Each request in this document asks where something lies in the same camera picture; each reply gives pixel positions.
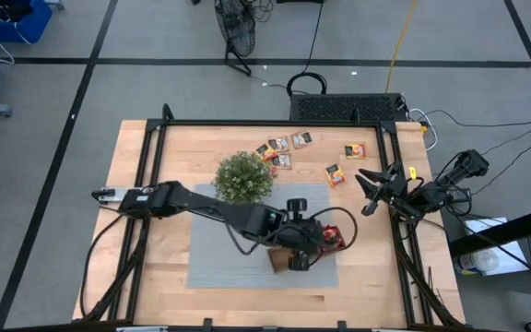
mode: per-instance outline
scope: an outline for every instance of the small package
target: small package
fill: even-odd
[[[292,143],[294,143],[294,148],[304,148],[313,143],[313,138],[309,132],[300,132],[292,134]]]
[[[347,159],[364,159],[366,158],[366,148],[364,143],[346,143],[344,145]]]
[[[269,146],[269,144],[263,144],[255,150],[255,153],[257,153],[259,158],[263,161],[270,161],[277,156],[277,153]]]
[[[278,167],[281,170],[291,170],[292,164],[290,163],[289,153],[280,153],[272,159],[272,165]]]
[[[287,136],[270,138],[267,140],[267,144],[269,144],[269,146],[272,147],[276,152],[284,152],[290,150]]]
[[[332,187],[346,181],[346,175],[341,170],[341,167],[337,164],[333,164],[324,169],[324,174],[327,176],[327,181]]]

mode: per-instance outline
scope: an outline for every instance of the electric fan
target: electric fan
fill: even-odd
[[[250,76],[251,69],[242,57],[251,54],[255,47],[255,19],[251,5],[247,0],[215,0],[214,5],[220,32],[227,43],[225,64]],[[229,53],[235,55],[244,69],[229,61]]]

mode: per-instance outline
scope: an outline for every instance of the brown object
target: brown object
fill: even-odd
[[[135,182],[145,125],[145,121],[122,122],[107,185],[132,186]],[[429,181],[431,169],[419,123],[399,123],[397,128],[405,169],[414,166],[418,176]],[[381,170],[373,129],[175,125],[167,130],[159,180],[178,180],[194,190],[196,184],[209,184],[212,181],[222,158],[239,150],[254,150],[263,144],[263,137],[303,130],[311,133],[317,148],[293,150],[292,170],[279,172],[276,184],[324,184],[326,179],[322,170],[333,163],[341,163],[348,178],[353,178],[358,173],[358,168]],[[344,162],[345,157],[341,156],[341,151],[344,143],[349,141],[367,142],[367,158]],[[388,154],[392,156],[388,136],[385,141]],[[151,140],[145,184],[150,175],[155,142],[156,135]],[[360,226],[360,234],[354,245],[347,251],[336,254],[339,281],[336,288],[188,289],[186,280],[192,214],[182,213],[173,218],[153,219],[148,235],[135,324],[197,326],[202,325],[204,318],[211,317],[215,326],[336,328],[338,320],[345,320],[349,327],[406,327],[388,209],[385,204],[380,204],[372,216],[364,217],[360,211],[366,203],[356,181],[346,181],[329,191],[329,206],[348,209]],[[330,214],[331,223],[341,229],[347,240],[350,239],[352,225],[349,218],[339,212]],[[114,218],[115,213],[101,210],[94,236]],[[442,224],[439,213],[430,214],[426,218]],[[125,224],[123,221],[111,228],[100,239],[91,256],[85,296],[89,310],[115,277]],[[138,239],[139,227],[140,221],[136,224],[131,248],[134,248]],[[445,306],[454,317],[464,322],[445,234],[424,222],[419,224],[417,232],[425,271],[431,267],[433,288],[440,290]],[[122,290],[119,317],[124,317],[126,311],[129,280]],[[416,320],[420,322],[422,318],[418,291],[415,285],[411,285],[411,289],[412,298],[416,298],[413,300]],[[77,306],[74,317],[80,316]]]
[[[267,249],[269,261],[272,263],[274,273],[288,270],[288,260],[292,257],[292,251],[288,248],[275,247]]]

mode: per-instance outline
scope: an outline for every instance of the gray mat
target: gray mat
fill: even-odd
[[[200,184],[195,191],[214,196],[215,189],[209,184]],[[326,184],[279,184],[272,189],[272,196],[264,200],[275,208],[286,208],[290,198],[303,197],[308,201],[305,217],[329,207],[329,192]],[[328,224],[328,215],[320,221]],[[252,242],[237,236],[243,248]],[[224,224],[204,217],[194,216],[190,236],[190,266],[188,288],[327,288],[337,287],[337,266],[334,255],[322,258],[307,272],[285,271],[274,274],[267,256],[267,248],[261,246],[251,255],[244,256],[232,243]]]

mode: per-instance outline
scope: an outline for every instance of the wooden table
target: wooden table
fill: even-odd
[[[116,143],[107,185],[132,186],[146,122],[123,121]],[[349,327],[406,327],[403,299],[399,287],[388,208],[380,203],[374,215],[364,217],[367,204],[353,175],[358,168],[381,170],[375,131],[358,127],[251,127],[251,126],[169,126],[162,155],[159,181],[178,180],[193,190],[196,184],[209,184],[218,163],[238,150],[253,150],[272,136],[289,135],[307,129],[314,144],[292,149],[293,168],[278,171],[277,184],[325,184],[323,169],[339,163],[348,181],[329,189],[329,205],[347,208],[358,219],[358,240],[336,257],[339,286],[322,289],[188,289],[187,269],[190,252],[191,214],[151,221],[147,253],[141,279],[135,324],[202,325],[210,317],[215,326],[317,326],[333,327],[345,320]],[[418,176],[431,178],[430,165],[419,124],[397,124],[398,139],[405,167],[414,166]],[[366,142],[365,160],[346,160],[345,142]],[[388,154],[390,143],[385,138]],[[149,160],[153,158],[153,148]],[[147,163],[146,180],[150,175]],[[95,234],[115,214],[101,210]],[[439,213],[426,217],[442,223]],[[350,238],[352,226],[345,216],[333,215],[344,236]],[[107,290],[115,276],[124,236],[119,223],[99,241],[91,257],[86,308]],[[425,273],[431,267],[433,288],[455,318],[464,322],[448,244],[443,231],[427,223],[417,229]],[[118,317],[124,317],[130,281],[123,288]],[[417,321],[421,322],[417,290],[412,291]],[[80,317],[78,306],[75,317]]]

